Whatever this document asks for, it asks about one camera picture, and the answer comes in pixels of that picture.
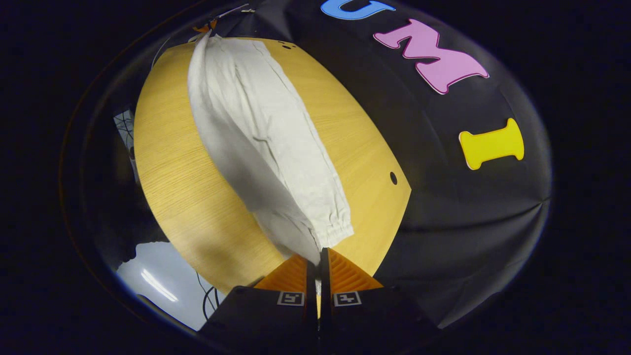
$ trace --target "yellow letter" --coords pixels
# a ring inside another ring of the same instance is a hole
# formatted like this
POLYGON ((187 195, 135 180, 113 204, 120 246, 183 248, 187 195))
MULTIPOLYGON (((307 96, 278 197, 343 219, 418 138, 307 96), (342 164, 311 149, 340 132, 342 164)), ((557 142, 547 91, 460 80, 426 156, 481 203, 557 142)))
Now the yellow letter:
POLYGON ((524 158, 524 140, 514 119, 509 118, 506 127, 472 135, 464 131, 458 136, 463 147, 464 159, 471 170, 478 170, 482 162, 514 155, 517 160, 524 158))

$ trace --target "black fabric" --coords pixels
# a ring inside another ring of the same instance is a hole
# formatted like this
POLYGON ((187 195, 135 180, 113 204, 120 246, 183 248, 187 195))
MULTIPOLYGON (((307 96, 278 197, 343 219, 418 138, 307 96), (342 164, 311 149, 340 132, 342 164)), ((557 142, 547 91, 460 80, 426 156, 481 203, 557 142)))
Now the black fabric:
MULTIPOLYGON (((325 15, 319 3, 265 0, 251 4, 253 13, 236 11, 222 18, 216 33, 296 43, 335 75, 366 110, 412 188, 399 232, 375 277, 385 284, 399 284, 436 324, 444 326, 500 292, 532 253, 548 215, 550 147, 524 89, 491 54, 431 16, 384 2, 397 10, 345 21, 325 15), (375 32, 408 24, 408 18, 436 29, 441 48, 473 56, 490 78, 474 76, 451 85, 446 95, 434 92, 416 72, 415 61, 402 57, 402 49, 387 48, 372 38, 375 32), (503 128, 509 117, 522 132, 524 160, 505 157, 469 170, 458 134, 503 128)), ((354 4, 359 8, 367 2, 354 4)), ((233 2, 213 15, 240 5, 233 2)), ((98 117, 133 106, 138 83, 148 74, 160 46, 165 41, 165 48, 183 43, 195 34, 193 25, 210 18, 211 14, 200 13, 170 33, 156 35, 134 58, 119 63, 122 69, 102 90, 107 100, 97 107, 98 117)), ((92 140, 88 153, 92 145, 105 147, 92 140)), ((98 167, 86 173, 85 189, 100 191, 95 183, 98 167)), ((98 216, 102 200, 90 201, 88 215, 98 216)), ((92 221, 105 232, 109 223, 92 221)), ((98 235, 97 244, 102 244, 99 240, 107 243, 98 235)), ((110 265, 128 257, 112 256, 117 248, 122 246, 114 241, 99 248, 110 265)))

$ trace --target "wood grain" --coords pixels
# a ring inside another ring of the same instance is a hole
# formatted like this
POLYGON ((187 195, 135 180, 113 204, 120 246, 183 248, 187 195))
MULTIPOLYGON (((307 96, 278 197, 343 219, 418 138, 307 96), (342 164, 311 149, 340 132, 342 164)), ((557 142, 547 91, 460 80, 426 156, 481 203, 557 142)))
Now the wood grain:
MULTIPOLYGON (((256 40, 266 44, 305 102, 344 187, 355 234, 334 249, 373 275, 399 227, 410 186, 375 125, 326 68, 297 46, 256 40)), ((134 150, 160 227, 200 275, 227 293, 284 260, 201 143, 187 92, 193 48, 170 48, 147 77, 136 109, 134 150)))

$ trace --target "letter m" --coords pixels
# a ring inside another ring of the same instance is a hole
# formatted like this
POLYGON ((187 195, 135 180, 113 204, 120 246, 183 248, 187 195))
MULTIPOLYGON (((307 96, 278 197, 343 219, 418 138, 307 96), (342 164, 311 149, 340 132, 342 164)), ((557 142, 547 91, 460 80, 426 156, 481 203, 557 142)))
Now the letter m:
POLYGON ((436 58, 429 64, 417 62, 416 70, 427 83, 438 93, 449 92, 449 85, 480 75, 488 78, 487 71, 470 55, 449 49, 438 48, 439 33, 428 25, 409 19, 410 24, 388 33, 375 33, 373 37, 381 44, 397 49, 404 39, 410 39, 403 50, 403 57, 436 58))

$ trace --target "wooden table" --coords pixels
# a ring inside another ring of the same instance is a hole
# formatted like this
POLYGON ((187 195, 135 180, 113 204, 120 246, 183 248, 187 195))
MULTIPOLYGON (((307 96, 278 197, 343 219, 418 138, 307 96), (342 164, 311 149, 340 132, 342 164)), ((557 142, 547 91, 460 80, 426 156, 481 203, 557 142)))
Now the wooden table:
MULTIPOLYGON (((333 249, 373 275, 410 197, 399 164, 361 106, 315 59, 291 43, 253 40, 266 44, 298 90, 344 187, 355 234, 333 249)), ((227 294, 284 259, 201 143, 187 92, 193 48, 170 48, 155 63, 138 100, 134 150, 160 227, 184 259, 227 294)))

